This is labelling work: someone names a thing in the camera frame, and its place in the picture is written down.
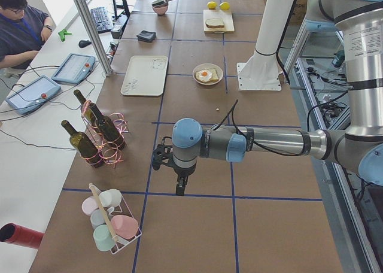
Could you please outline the blue teach pendant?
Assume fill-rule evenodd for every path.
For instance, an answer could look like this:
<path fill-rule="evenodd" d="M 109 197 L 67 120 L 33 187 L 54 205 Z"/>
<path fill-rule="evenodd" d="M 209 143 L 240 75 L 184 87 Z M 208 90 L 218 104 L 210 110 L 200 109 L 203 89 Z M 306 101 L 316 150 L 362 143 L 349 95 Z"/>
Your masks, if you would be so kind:
<path fill-rule="evenodd" d="M 94 56 L 71 53 L 52 75 L 51 79 L 59 84 L 78 85 L 91 72 L 96 62 Z"/>
<path fill-rule="evenodd" d="M 60 90 L 59 84 L 46 75 L 42 75 L 7 97 L 5 101 L 17 113 L 25 115 L 38 109 Z"/>

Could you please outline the grey cup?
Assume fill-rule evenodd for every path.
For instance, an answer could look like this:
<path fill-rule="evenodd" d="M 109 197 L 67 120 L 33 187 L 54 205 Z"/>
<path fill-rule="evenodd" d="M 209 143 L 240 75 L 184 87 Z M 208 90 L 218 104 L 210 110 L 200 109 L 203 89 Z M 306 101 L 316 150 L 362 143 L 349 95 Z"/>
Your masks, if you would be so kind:
<path fill-rule="evenodd" d="M 96 229 L 100 225 L 105 224 L 104 217 L 100 211 L 100 209 L 94 210 L 90 215 L 90 222 L 93 229 Z"/>

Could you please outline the pink cup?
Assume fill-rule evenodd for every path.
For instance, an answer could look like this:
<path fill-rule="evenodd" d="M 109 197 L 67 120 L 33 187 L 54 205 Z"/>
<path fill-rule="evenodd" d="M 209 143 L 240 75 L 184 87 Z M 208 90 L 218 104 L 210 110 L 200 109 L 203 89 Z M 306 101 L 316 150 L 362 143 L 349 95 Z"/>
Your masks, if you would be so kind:
<path fill-rule="evenodd" d="M 124 239 L 132 239 L 138 232 L 138 221 L 130 216 L 116 215 L 111 219 L 111 224 L 117 235 Z"/>

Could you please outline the white round plate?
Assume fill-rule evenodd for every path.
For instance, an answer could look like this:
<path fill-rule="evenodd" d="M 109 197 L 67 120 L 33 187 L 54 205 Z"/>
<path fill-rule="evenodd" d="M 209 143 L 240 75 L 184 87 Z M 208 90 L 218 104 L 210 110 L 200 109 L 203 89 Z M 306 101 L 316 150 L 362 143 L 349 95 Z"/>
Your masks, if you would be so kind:
<path fill-rule="evenodd" d="M 197 83 L 210 86 L 223 79 L 223 70 L 216 64 L 203 63 L 194 68 L 192 76 Z"/>

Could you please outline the lilac cup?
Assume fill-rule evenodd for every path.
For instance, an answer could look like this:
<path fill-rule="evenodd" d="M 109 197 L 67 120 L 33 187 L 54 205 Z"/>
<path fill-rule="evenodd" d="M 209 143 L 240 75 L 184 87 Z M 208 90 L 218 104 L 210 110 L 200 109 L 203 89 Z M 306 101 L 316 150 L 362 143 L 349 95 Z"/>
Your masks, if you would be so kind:
<path fill-rule="evenodd" d="M 93 196 L 89 196 L 81 204 L 81 210 L 87 216 L 91 216 L 98 208 L 98 204 Z"/>

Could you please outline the near blue teach pendant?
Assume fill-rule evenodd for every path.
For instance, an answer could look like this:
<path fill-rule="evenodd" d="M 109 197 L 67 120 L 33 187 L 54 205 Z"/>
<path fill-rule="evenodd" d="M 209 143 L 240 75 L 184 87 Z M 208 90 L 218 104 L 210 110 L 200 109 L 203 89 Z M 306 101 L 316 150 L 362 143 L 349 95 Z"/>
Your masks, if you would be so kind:
<path fill-rule="evenodd" d="M 38 109 L 60 90 L 59 84 L 46 75 L 42 75 L 7 97 L 5 101 L 17 113 L 25 115 Z"/>

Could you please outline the black computer mouse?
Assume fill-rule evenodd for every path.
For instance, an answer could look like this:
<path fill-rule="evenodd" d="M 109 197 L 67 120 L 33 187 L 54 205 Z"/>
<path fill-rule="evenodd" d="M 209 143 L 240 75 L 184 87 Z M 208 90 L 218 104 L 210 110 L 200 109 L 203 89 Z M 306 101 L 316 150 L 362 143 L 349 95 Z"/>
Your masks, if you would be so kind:
<path fill-rule="evenodd" d="M 87 47 L 87 46 L 89 46 L 91 44 L 92 44 L 92 42 L 90 40 L 80 40 L 78 42 L 79 48 L 85 48 L 85 47 Z"/>

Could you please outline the pink bowl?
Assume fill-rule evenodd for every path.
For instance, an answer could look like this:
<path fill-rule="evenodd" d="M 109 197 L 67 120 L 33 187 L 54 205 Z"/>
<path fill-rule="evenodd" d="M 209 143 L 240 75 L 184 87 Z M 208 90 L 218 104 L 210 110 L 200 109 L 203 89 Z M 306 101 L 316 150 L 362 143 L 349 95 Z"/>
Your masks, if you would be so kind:
<path fill-rule="evenodd" d="M 168 4 L 162 4 L 158 6 L 152 6 L 152 9 L 157 15 L 162 16 L 167 12 L 168 7 Z"/>

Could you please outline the aluminium frame post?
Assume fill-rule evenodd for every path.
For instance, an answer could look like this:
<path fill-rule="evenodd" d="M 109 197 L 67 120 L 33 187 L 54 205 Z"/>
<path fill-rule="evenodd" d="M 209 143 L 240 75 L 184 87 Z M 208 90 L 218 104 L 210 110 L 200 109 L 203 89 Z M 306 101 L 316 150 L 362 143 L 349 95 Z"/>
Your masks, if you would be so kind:
<path fill-rule="evenodd" d="M 109 59 L 107 58 L 107 54 L 105 53 L 102 41 L 96 30 L 96 26 L 93 22 L 93 19 L 91 18 L 91 14 L 90 14 L 90 10 L 88 8 L 87 2 L 86 0 L 73 0 L 73 1 L 81 17 L 81 20 L 86 29 L 86 32 L 93 44 L 93 48 L 95 49 L 99 63 L 101 64 L 105 75 L 108 77 L 112 74 L 113 70 L 110 65 Z"/>

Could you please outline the bottom bread slice with egg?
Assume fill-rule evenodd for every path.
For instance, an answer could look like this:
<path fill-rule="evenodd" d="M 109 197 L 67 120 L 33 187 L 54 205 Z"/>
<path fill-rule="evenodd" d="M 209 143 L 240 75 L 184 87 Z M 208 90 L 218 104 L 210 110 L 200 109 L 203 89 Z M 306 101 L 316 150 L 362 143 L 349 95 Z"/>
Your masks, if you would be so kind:
<path fill-rule="evenodd" d="M 212 79 L 211 79 L 209 82 L 207 82 L 207 83 L 213 83 L 213 82 L 218 81 L 218 74 L 217 74 L 217 71 L 215 70 L 215 68 L 210 68 L 210 69 L 207 69 L 207 70 L 211 71 L 212 74 L 213 74 Z"/>

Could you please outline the far blue teach pendant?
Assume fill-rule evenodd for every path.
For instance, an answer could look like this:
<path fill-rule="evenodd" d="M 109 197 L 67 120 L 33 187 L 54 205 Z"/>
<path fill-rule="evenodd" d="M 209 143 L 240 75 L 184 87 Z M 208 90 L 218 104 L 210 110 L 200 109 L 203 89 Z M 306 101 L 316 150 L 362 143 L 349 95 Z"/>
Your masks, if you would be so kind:
<path fill-rule="evenodd" d="M 94 56 L 71 53 L 52 75 L 51 79 L 59 84 L 78 85 L 91 72 L 96 62 Z"/>

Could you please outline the yellow lemon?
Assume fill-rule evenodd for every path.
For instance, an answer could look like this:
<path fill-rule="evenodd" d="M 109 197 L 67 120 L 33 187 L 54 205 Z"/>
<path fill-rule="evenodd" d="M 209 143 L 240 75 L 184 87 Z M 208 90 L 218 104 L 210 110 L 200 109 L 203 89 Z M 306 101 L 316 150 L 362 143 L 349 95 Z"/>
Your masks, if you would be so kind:
<path fill-rule="evenodd" d="M 209 10 L 214 10 L 214 9 L 216 9 L 216 7 L 217 7 L 217 3 L 215 1 L 209 1 L 207 3 L 207 8 Z"/>
<path fill-rule="evenodd" d="M 230 4 L 228 2 L 222 2 L 220 4 L 220 9 L 221 10 L 229 10 L 230 9 Z"/>

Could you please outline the cardboard box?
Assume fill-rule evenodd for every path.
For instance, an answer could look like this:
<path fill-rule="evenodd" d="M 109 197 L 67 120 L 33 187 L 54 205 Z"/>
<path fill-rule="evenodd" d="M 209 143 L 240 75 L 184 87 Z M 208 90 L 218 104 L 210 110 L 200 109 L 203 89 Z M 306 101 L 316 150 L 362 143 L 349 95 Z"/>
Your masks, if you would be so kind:
<path fill-rule="evenodd" d="M 307 0 L 297 0 L 291 15 L 290 25 L 301 25 L 305 19 Z"/>

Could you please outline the white bear serving tray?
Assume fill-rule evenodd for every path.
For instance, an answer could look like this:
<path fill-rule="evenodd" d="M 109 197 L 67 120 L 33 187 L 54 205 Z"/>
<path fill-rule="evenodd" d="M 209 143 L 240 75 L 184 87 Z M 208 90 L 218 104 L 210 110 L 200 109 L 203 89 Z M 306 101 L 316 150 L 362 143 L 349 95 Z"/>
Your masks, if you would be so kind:
<path fill-rule="evenodd" d="M 124 96 L 162 95 L 167 68 L 167 56 L 131 57 L 120 93 Z"/>

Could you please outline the wooden cutting board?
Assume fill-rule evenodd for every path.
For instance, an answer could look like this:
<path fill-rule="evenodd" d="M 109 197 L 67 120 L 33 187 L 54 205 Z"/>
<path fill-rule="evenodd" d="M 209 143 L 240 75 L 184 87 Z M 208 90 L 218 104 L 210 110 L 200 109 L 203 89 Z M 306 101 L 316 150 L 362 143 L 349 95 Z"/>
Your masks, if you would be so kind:
<path fill-rule="evenodd" d="M 230 10 L 204 10 L 204 33 L 234 33 L 232 12 Z"/>

